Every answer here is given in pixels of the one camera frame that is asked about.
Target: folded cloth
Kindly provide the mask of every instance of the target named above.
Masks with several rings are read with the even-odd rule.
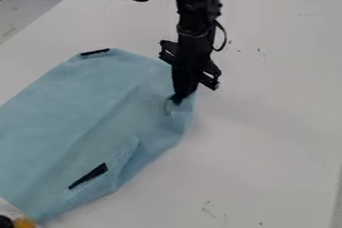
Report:
[[[171,69],[118,49],[77,55],[0,108],[0,197],[44,221],[118,190],[185,132]]]

